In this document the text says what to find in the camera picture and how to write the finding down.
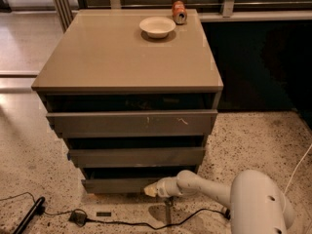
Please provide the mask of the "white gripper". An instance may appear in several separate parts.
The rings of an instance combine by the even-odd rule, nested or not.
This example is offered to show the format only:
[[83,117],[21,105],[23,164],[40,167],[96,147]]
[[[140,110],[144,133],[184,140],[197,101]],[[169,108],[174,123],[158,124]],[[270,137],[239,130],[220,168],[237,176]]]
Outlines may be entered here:
[[170,198],[181,196],[181,188],[177,185],[176,177],[165,177],[157,182],[151,183],[144,187],[144,193],[149,197]]

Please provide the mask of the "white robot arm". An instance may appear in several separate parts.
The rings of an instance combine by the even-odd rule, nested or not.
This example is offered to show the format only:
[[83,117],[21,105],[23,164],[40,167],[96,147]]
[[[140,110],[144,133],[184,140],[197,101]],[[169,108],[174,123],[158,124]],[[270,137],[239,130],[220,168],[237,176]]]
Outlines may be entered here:
[[231,185],[204,179],[188,170],[147,185],[151,197],[183,197],[201,192],[230,211],[232,234],[287,234],[295,213],[277,184],[255,170],[238,173]]

